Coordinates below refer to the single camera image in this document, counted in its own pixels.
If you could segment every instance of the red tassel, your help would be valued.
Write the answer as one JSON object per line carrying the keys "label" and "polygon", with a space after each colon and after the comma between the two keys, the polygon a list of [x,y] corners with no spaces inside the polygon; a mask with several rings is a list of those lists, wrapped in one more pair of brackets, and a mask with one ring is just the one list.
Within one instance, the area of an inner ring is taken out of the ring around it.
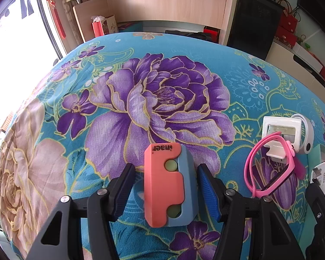
{"label": "red tassel", "polygon": [[56,24],[56,27],[59,31],[59,35],[65,39],[66,38],[66,34],[65,34],[65,31],[64,31],[64,28],[61,24],[61,21],[60,21],[60,18],[59,18],[59,15],[58,15],[58,11],[56,10],[56,8],[53,8],[53,12],[54,12],[54,16],[55,16],[55,24]]}

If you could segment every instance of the floral bedspread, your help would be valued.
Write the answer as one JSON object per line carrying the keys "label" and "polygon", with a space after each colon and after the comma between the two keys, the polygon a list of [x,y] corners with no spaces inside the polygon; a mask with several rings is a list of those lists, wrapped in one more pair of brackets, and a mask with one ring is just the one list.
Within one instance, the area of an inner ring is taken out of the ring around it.
{"label": "floral bedspread", "polygon": [[[25,258],[58,199],[90,196],[127,162],[136,181],[123,216],[112,224],[124,259],[211,260],[221,232],[200,197],[186,227],[150,228],[144,218],[143,152],[180,142],[195,166],[206,163],[227,187],[251,196],[243,166],[261,138],[265,115],[307,116],[314,145],[325,144],[325,105],[280,69],[247,53],[168,34],[110,34],[61,60],[22,105],[0,149],[0,220]],[[257,154],[255,177],[267,184],[282,165]],[[299,156],[307,165],[306,155]],[[295,236],[304,223],[307,177],[273,194]],[[85,259],[91,259],[82,219]],[[242,259],[249,251],[246,221]]]}

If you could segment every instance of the mint green box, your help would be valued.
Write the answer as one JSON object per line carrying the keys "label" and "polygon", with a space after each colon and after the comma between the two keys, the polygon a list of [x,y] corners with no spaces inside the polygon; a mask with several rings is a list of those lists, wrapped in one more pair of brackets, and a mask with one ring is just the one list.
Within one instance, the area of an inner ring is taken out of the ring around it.
{"label": "mint green box", "polygon": [[[321,155],[322,153],[325,154],[325,146],[324,145],[317,145],[315,146],[309,154],[307,154],[308,159],[308,180],[310,180],[310,174],[313,168],[325,160],[322,160]],[[307,204],[307,212],[305,223],[302,229],[302,235],[298,242],[300,248],[303,252],[303,255],[306,257],[306,248],[312,243],[314,237],[314,226],[316,225],[316,220],[313,215],[312,210],[310,209],[309,205]]]}

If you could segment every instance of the curtain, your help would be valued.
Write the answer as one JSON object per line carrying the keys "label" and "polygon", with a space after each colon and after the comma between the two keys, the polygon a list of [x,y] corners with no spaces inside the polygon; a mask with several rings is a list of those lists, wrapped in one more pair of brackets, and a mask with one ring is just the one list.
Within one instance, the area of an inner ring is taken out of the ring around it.
{"label": "curtain", "polygon": [[63,7],[64,7],[64,11],[66,14],[66,17],[68,19],[68,22],[70,24],[73,36],[75,37],[76,42],[78,43],[78,45],[83,43],[83,39],[81,36],[81,33],[78,29],[78,25],[77,25],[77,21],[75,18],[75,14],[73,13],[73,6],[77,5],[76,0],[72,0],[70,2],[66,2],[66,0],[62,0],[63,1]]}

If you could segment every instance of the orange and blue plastic case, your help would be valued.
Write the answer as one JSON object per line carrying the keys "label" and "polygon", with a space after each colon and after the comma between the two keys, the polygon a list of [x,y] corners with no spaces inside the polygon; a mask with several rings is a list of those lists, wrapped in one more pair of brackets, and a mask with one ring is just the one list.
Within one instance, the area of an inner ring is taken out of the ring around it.
{"label": "orange and blue plastic case", "polygon": [[[177,162],[177,171],[165,168]],[[198,212],[197,180],[190,152],[179,143],[155,143],[145,151],[145,218],[152,228],[185,226]],[[167,208],[181,204],[180,215],[171,218]]]}

